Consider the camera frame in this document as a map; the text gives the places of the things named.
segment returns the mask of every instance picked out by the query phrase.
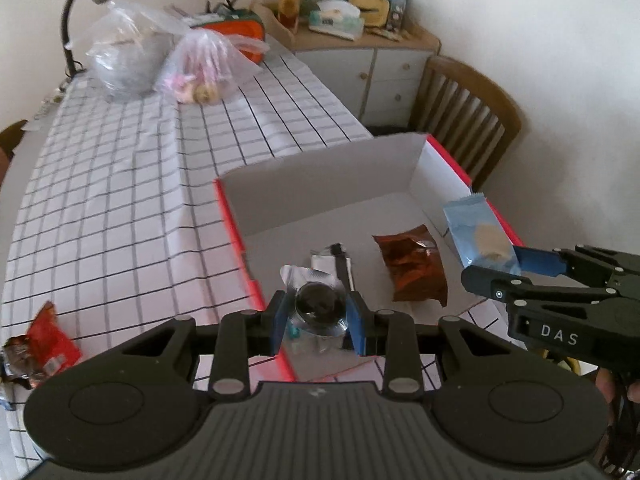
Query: lamp arm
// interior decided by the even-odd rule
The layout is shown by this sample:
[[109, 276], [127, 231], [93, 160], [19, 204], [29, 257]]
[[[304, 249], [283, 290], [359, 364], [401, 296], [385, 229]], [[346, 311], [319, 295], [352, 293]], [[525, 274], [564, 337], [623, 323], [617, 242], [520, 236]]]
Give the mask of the lamp arm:
[[66, 70], [67, 75], [71, 79], [76, 76], [78, 70], [76, 70], [76, 62], [71, 49], [67, 48], [65, 45], [69, 42], [69, 13], [71, 12], [71, 6], [73, 3], [74, 0], [66, 0], [65, 7], [62, 9], [62, 18], [60, 21], [60, 36], [62, 37], [62, 48], [65, 51]]

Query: clear plastic bag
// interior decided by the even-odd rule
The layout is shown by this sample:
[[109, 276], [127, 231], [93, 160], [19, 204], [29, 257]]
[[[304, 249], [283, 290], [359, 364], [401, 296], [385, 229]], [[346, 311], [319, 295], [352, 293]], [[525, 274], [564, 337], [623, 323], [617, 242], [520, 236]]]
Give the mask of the clear plastic bag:
[[262, 70], [238, 48], [264, 53], [269, 45], [245, 36], [223, 36], [205, 28], [192, 30], [167, 58], [155, 88], [180, 103], [214, 104]]
[[153, 90], [174, 36], [190, 28], [162, 10], [121, 0], [107, 5], [110, 12], [67, 46], [89, 38], [92, 46], [86, 54], [107, 93], [119, 100], [138, 98]]
[[463, 266], [473, 264], [520, 274], [513, 245], [484, 194], [475, 193], [445, 204], [444, 215]]

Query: tablecloth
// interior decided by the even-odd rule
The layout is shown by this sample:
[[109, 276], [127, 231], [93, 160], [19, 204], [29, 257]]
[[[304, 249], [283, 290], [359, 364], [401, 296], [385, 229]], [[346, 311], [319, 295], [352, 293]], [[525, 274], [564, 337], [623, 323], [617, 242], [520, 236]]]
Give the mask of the tablecloth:
[[[366, 139], [331, 92], [271, 41], [264, 70], [217, 105], [177, 105], [153, 94], [105, 99], [90, 75], [70, 86], [33, 170], [15, 225], [0, 309], [0, 338], [26, 332], [47, 300], [91, 357], [178, 314], [198, 324], [252, 307], [220, 216], [212, 181], [274, 156]], [[482, 303], [468, 319], [498, 328]], [[196, 387], [205, 388], [212, 356]], [[424, 356], [429, 388], [439, 386]], [[383, 359], [328, 380], [382, 383]], [[268, 358], [251, 379], [279, 378]], [[22, 421], [27, 391], [7, 412], [18, 470], [38, 463]]]

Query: pink plastic bag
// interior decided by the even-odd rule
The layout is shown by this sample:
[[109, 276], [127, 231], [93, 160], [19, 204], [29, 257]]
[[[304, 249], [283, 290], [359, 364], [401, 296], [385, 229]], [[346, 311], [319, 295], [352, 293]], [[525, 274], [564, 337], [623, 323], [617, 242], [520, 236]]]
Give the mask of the pink plastic bag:
[[156, 90], [179, 103], [217, 103], [262, 70], [237, 47], [251, 52], [269, 49], [265, 42], [244, 36], [223, 36], [204, 28], [188, 32], [164, 62]]

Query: chair backrest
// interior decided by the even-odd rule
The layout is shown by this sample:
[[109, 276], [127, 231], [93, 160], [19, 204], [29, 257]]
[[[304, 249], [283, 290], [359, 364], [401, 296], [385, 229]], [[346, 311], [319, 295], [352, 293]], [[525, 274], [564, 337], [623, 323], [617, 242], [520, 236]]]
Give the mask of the chair backrest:
[[478, 190], [521, 128], [516, 107], [493, 81], [446, 56], [424, 67], [410, 127], [429, 132]]
[[12, 158], [15, 147], [20, 144], [22, 140], [22, 136], [24, 135], [22, 127], [26, 123], [26, 120], [18, 121], [0, 132], [0, 150], [3, 150], [9, 158]]

